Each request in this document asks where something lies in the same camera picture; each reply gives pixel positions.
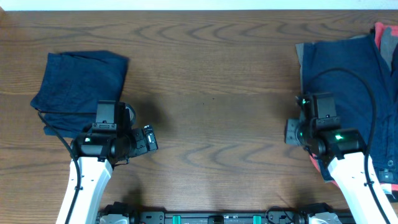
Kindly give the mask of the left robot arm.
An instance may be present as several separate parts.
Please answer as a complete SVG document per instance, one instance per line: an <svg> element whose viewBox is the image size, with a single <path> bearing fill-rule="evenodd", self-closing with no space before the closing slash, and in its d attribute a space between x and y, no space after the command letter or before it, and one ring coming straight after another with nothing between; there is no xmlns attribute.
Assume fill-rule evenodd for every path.
<svg viewBox="0 0 398 224"><path fill-rule="evenodd" d="M135 121L136 113L127 103L98 103L95 121L68 146L70 175L57 223L138 222L122 203L99 210L114 168L159 148L152 126L133 128Z"/></svg>

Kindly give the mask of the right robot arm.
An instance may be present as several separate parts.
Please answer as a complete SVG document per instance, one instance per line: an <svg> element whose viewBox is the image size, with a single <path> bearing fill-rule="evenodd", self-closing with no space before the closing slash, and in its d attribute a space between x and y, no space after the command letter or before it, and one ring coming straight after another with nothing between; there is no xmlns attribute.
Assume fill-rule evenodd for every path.
<svg viewBox="0 0 398 224"><path fill-rule="evenodd" d="M303 147L340 188L356 223L397 223L357 129L341 127L331 93L300 95L298 118L289 118L285 143Z"/></svg>

